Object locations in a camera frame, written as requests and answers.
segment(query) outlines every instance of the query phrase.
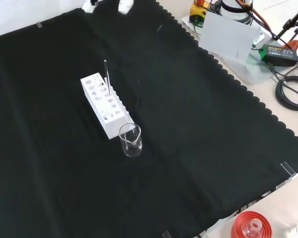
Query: white paper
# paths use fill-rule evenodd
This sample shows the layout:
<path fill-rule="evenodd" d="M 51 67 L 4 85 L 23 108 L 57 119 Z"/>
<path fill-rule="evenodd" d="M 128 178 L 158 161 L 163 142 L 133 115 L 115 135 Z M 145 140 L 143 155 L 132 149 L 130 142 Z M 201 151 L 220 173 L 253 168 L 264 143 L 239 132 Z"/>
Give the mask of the white paper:
<path fill-rule="evenodd" d="M 253 41 L 259 34 L 260 29 L 208 12 L 199 46 L 235 62 L 246 64 Z"/>

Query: white table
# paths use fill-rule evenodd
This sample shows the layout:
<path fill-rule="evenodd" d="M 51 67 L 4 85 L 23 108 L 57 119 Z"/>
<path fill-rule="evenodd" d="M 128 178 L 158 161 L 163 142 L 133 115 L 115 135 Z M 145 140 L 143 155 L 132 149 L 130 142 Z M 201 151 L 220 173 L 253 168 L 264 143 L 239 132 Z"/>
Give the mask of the white table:
<path fill-rule="evenodd" d="M 255 211 L 267 218 L 273 229 L 274 238 L 297 238 L 295 226 L 298 223 L 298 177 L 246 211 Z M 230 231 L 236 217 L 207 234 L 208 238 L 230 238 Z"/>
<path fill-rule="evenodd" d="M 193 0 L 158 0 L 160 4 L 168 10 L 175 19 L 181 23 L 181 19 L 189 14 L 191 4 Z M 184 28 L 192 34 L 197 40 L 199 37 L 191 31 L 188 27 L 184 25 Z M 272 114 L 276 115 L 280 121 L 286 124 L 286 127 L 294 131 L 295 135 L 298 136 L 298 112 L 294 112 L 282 107 L 275 99 L 275 88 L 276 88 L 276 79 L 269 79 L 263 83 L 257 85 L 248 85 L 246 80 L 239 77 L 237 73 L 225 64 L 225 62 L 217 58 L 220 64 L 223 65 L 223 68 L 226 69 L 230 74 L 232 74 L 235 79 L 239 80 L 242 85 L 246 86 L 247 89 L 253 92 L 254 96 L 258 97 L 261 102 L 266 104 L 266 107 L 272 111 Z M 288 89 L 285 90 L 290 99 L 294 100 L 298 103 L 298 96 L 293 92 L 287 92 Z"/>

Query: clear tape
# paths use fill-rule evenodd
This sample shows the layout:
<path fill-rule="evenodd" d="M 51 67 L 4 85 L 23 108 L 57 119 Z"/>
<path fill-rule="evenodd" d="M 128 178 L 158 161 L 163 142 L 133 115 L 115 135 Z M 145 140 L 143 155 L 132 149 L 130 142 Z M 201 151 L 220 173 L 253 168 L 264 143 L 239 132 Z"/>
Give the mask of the clear tape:
<path fill-rule="evenodd" d="M 287 162 L 282 162 L 280 165 L 287 171 L 291 178 L 296 175 L 296 172 L 287 164 Z"/>
<path fill-rule="evenodd" d="M 172 238 L 172 236 L 170 235 L 169 231 L 165 231 L 164 233 L 162 233 L 162 237 L 163 238 Z"/>

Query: black cloth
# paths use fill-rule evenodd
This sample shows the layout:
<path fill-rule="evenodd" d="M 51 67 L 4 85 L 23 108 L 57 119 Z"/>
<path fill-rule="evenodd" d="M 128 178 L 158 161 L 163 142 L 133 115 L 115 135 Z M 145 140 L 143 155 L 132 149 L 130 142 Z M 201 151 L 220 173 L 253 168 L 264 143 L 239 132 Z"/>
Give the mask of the black cloth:
<path fill-rule="evenodd" d="M 298 172 L 298 137 L 170 14 L 117 9 L 0 37 L 0 238 L 191 238 L 287 179 L 280 163 Z M 104 59 L 142 128 L 136 158 L 80 84 Z"/>

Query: test tube rack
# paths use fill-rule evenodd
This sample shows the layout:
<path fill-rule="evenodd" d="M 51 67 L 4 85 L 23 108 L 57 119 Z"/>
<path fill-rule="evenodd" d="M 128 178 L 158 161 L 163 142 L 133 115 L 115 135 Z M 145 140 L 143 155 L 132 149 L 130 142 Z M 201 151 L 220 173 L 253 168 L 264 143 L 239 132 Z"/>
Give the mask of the test tube rack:
<path fill-rule="evenodd" d="M 108 86 L 99 73 L 80 81 L 85 96 L 109 139 L 118 136 L 123 125 L 134 123 L 113 87 L 110 87 L 109 94 Z"/>

